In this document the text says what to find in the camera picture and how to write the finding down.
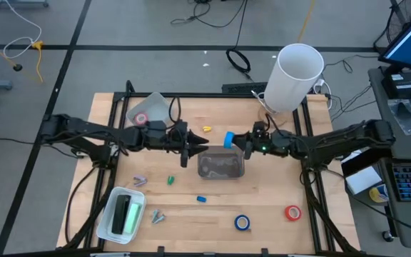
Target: purple object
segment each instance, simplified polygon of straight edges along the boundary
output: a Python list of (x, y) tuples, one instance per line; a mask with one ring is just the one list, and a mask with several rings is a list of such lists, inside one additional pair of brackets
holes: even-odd
[(134, 181), (134, 186), (142, 186), (143, 184), (147, 183), (147, 178), (142, 175), (135, 175)]

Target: red tape roll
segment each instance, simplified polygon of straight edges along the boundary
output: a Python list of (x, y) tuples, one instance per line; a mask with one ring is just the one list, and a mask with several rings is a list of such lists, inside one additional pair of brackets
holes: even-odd
[(138, 125), (144, 125), (148, 121), (148, 117), (146, 114), (139, 113), (139, 114), (136, 114), (136, 116), (134, 117), (134, 121)]
[(303, 215), (297, 206), (288, 206), (285, 208), (285, 215), (290, 221), (296, 221)]

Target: floor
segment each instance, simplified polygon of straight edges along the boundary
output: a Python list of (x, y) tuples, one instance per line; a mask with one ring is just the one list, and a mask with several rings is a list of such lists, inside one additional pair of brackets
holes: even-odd
[[(215, 0), (203, 18), (224, 24), (239, 5), (239, 0)], [(296, 42), (309, 5), (310, 0), (249, 0), (239, 44), (249, 46), (243, 53), (251, 61), (250, 75), (255, 81), (268, 80), (277, 54), (271, 46)], [(375, 56), (370, 47), (385, 26), (389, 6), (383, 0), (317, 1), (303, 43), (324, 50), (327, 64), (354, 54)], [(148, 92), (220, 92), (222, 84), (248, 82), (224, 53), (226, 46), (235, 43), (239, 17), (222, 29), (197, 21), (173, 26), (172, 19), (188, 17), (193, 9), (179, 0), (55, 0), (47, 9), (16, 9), (43, 29), (44, 83), (36, 80), (36, 51), (15, 59), (24, 66), (23, 73), (14, 72), (0, 57), (0, 79), (14, 83), (11, 91), (0, 91), (0, 137), (34, 141), (46, 109), (53, 107), (55, 114), (85, 119), (96, 92), (122, 91), (127, 79), (137, 91)], [(83, 26), (76, 29), (78, 21)], [(9, 9), (0, 9), (0, 48), (29, 35), (37, 35), (35, 27)], [(76, 49), (72, 51), (69, 44), (77, 45)], [(103, 51), (104, 46), (112, 46), (113, 51)], [(17, 51), (10, 50), (9, 55)], [(367, 70), (380, 65), (376, 59), (349, 62), (352, 74), (340, 64), (324, 73), (333, 94), (344, 101), (362, 91), (368, 85)], [(54, 106), (48, 105), (51, 95), (58, 96)], [(373, 100), (372, 92), (367, 92), (355, 105)], [(334, 103), (331, 114), (337, 110)], [(373, 118), (379, 114), (376, 105), (370, 104), (340, 116), (333, 126), (340, 129)], [(0, 141), (0, 233), (30, 153), (30, 145)], [(50, 148), (40, 150), (4, 253), (54, 249), (75, 165), (74, 159)], [(353, 200), (351, 204), (364, 251), (411, 256), (411, 249), (397, 239), (393, 243), (382, 240), (380, 232), (387, 230), (384, 217)]]

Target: wooden table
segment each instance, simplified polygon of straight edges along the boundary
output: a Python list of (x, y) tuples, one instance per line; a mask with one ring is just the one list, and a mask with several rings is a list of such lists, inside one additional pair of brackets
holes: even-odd
[[(95, 94), (88, 120), (107, 124), (112, 98), (113, 94)], [(129, 108), (142, 100), (131, 97)], [(210, 140), (210, 145), (223, 145), (226, 131), (244, 133), (263, 117), (263, 110), (255, 99), (182, 98), (181, 106), (181, 118), (194, 133)], [(331, 131), (326, 98), (308, 96), (308, 107), (314, 134)], [(300, 114), (305, 133), (302, 112)], [(278, 124), (285, 122), (280, 129), (295, 130), (292, 113), (274, 118)], [(212, 131), (203, 133), (203, 126), (211, 126)], [(78, 161), (71, 189), (90, 167), (89, 159)], [(330, 164), (330, 169), (341, 172), (336, 161)], [(147, 177), (148, 183), (139, 188), (133, 186), (136, 174)], [(232, 181), (202, 179), (198, 175), (196, 156), (190, 159), (188, 168), (180, 167), (178, 155), (162, 151), (143, 150), (121, 156), (115, 186), (141, 191), (147, 205), (135, 240), (127, 245), (107, 241), (104, 250), (155, 252), (158, 246), (165, 246), (166, 252), (260, 253), (261, 248), (268, 248), (270, 253), (315, 253), (305, 189), (299, 182), (299, 174), (300, 162), (294, 158), (260, 153), (254, 153), (245, 161), (245, 175)], [(89, 215), (96, 176), (97, 172), (81, 185), (73, 200), (71, 236)], [(168, 176), (176, 177), (171, 186), (166, 183)], [(323, 173), (322, 177), (331, 219), (351, 245), (360, 248), (343, 179), (330, 173)], [(207, 203), (198, 202), (198, 195), (205, 196)], [(299, 221), (292, 222), (285, 217), (284, 209), (289, 205), (301, 208), (303, 217)], [(166, 219), (152, 224), (156, 208)], [(250, 218), (250, 231), (235, 229), (233, 222), (240, 214)], [(322, 248), (326, 250), (323, 222), (318, 216), (317, 220)], [(92, 245), (97, 242), (94, 233)], [(57, 244), (65, 244), (64, 222)]]

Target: white cup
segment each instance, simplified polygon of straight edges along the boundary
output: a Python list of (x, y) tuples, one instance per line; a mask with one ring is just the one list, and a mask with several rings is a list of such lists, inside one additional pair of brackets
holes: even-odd
[(271, 111), (294, 111), (323, 72), (321, 54), (305, 44), (285, 46), (264, 91), (264, 102)]

